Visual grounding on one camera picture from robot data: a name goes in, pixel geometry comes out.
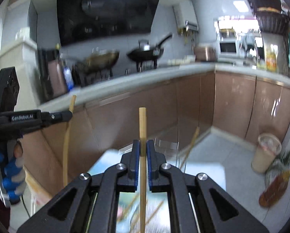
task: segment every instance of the white countertop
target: white countertop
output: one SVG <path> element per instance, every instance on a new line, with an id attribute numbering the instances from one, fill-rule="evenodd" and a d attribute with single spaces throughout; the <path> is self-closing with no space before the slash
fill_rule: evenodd
<path id="1" fill-rule="evenodd" d="M 290 78 L 281 74 L 256 70 L 250 67 L 237 67 L 222 63 L 193 63 L 145 71 L 142 73 L 115 78 L 109 81 L 103 81 L 87 86 L 85 88 L 76 88 L 68 94 L 40 105 L 39 109 L 41 111 L 49 112 L 66 110 L 69 107 L 72 95 L 77 96 L 75 105 L 78 106 L 93 100 L 99 100 L 107 98 L 108 96 L 119 95 L 124 92 L 128 92 L 129 90 L 134 90 L 138 87 L 151 85 L 177 77 L 206 73 L 214 70 L 266 78 L 278 81 L 290 87 Z"/>

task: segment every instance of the silver screw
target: silver screw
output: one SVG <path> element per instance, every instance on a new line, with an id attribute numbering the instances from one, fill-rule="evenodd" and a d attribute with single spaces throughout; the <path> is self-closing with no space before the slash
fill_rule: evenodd
<path id="1" fill-rule="evenodd" d="M 124 169 L 127 168 L 127 166 L 125 164 L 123 164 L 123 163 L 119 163 L 119 164 L 116 165 L 116 168 L 118 170 L 124 170 Z"/>
<path id="2" fill-rule="evenodd" d="M 203 172 L 198 174 L 199 180 L 206 180 L 207 178 L 208 178 L 208 176 Z"/>
<path id="3" fill-rule="evenodd" d="M 88 173 L 82 173 L 82 174 L 79 175 L 79 178 L 81 180 L 87 180 L 87 179 L 90 178 L 90 174 L 88 174 Z"/>
<path id="4" fill-rule="evenodd" d="M 171 165 L 169 163 L 163 163 L 161 164 L 161 168 L 164 170 L 168 170 L 171 168 Z"/>

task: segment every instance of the blue and white glove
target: blue and white glove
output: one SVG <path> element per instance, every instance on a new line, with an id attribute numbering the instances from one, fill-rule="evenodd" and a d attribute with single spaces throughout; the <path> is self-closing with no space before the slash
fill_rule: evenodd
<path id="1" fill-rule="evenodd" d="M 25 171 L 23 169 L 23 149 L 19 141 L 9 141 L 7 146 L 13 147 L 14 156 L 5 167 L 6 177 L 3 179 L 3 187 L 6 189 L 10 201 L 16 201 L 23 194 L 26 187 Z M 4 156 L 0 153 L 0 162 Z"/>

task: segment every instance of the black pan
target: black pan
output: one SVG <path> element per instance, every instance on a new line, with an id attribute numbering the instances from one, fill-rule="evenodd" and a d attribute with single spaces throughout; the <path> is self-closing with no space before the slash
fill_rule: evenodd
<path id="1" fill-rule="evenodd" d="M 162 44 L 172 38 L 172 36 L 173 34 L 170 33 L 155 46 L 150 46 L 148 40 L 140 40 L 138 41 L 138 48 L 135 48 L 127 53 L 127 56 L 137 64 L 148 60 L 153 60 L 155 62 L 163 55 L 164 48 L 161 47 Z"/>

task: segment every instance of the trash can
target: trash can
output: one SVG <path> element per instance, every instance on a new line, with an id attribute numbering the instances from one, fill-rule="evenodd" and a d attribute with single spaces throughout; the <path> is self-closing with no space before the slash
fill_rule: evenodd
<path id="1" fill-rule="evenodd" d="M 270 133 L 259 135 L 258 146 L 251 163 L 252 169 L 258 173 L 265 173 L 281 149 L 282 145 L 276 136 Z"/>

